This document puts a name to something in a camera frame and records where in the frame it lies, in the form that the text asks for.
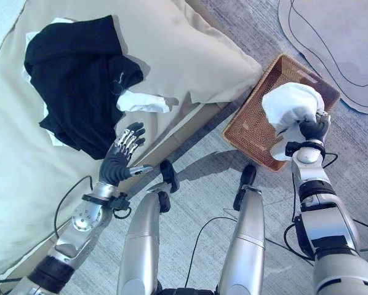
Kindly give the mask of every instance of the white cloth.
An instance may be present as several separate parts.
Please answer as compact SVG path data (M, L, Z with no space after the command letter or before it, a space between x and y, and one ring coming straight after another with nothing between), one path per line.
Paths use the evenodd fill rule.
M276 137L282 136L282 141L271 148L270 154L278 161L285 161L292 159L285 155L288 141L305 141L298 121L316 122L316 113L324 110L324 101L314 88L289 82L264 95L262 107L276 130Z
M134 93L128 90L118 98L117 108L122 112L143 111L160 112L164 114L170 111L163 97L144 93Z

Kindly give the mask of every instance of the wicker basket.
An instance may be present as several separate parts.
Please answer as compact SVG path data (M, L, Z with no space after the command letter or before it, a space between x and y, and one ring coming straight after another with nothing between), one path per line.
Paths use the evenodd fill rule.
M270 155L270 149L280 139L275 138L274 128L266 119L262 98L272 89L288 82L314 88L322 95L327 112L340 99L339 92L315 73L290 56L280 55L265 71L254 91L222 133L227 142L274 172L279 171L286 162L274 160Z

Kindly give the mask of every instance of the silver metal leg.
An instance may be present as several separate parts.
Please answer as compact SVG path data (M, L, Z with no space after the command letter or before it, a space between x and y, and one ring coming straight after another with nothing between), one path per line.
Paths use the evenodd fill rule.
M247 190L221 273L220 295L257 295L262 290L265 221L260 191Z
M159 192L169 195L170 184L152 188L140 202L129 226L118 275L118 295L152 295L158 287Z

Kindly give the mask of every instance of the bed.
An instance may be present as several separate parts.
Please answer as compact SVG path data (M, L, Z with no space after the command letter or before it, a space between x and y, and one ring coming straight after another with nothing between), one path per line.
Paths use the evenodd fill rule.
M43 102L22 77L25 34L55 17L75 21L112 15L122 51L145 80L130 90L173 100L166 114L127 112L116 129L143 122L146 143L131 165L157 165L200 126L259 80L260 65L184 0L28 0L0 49L0 274L46 239L63 194L81 177L97 179L99 160L53 146L39 127ZM212 23L209 15L205 18ZM120 184L128 190L139 178ZM87 191L81 184L62 206L63 224Z

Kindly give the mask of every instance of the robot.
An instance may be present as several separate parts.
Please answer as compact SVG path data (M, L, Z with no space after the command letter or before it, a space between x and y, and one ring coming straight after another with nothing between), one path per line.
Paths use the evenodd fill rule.
M314 294L368 295L368 262L359 255L359 235L343 202L322 168L330 115L317 113L317 122L303 121L303 143L289 142L292 172L301 214L295 218L302 251L314 259ZM129 198L118 183L146 173L150 166L127 168L143 143L143 124L125 129L108 151L99 182L73 212L70 224L38 266L10 294L58 294L91 253L111 217L128 210ZM126 235L118 276L118 295L256 295L262 290L265 226L262 192L253 186L255 167L248 166L233 203L239 218L215 291L162 289L158 282L159 216L170 209L170 194L179 188L172 164L160 166L163 182L148 189Z

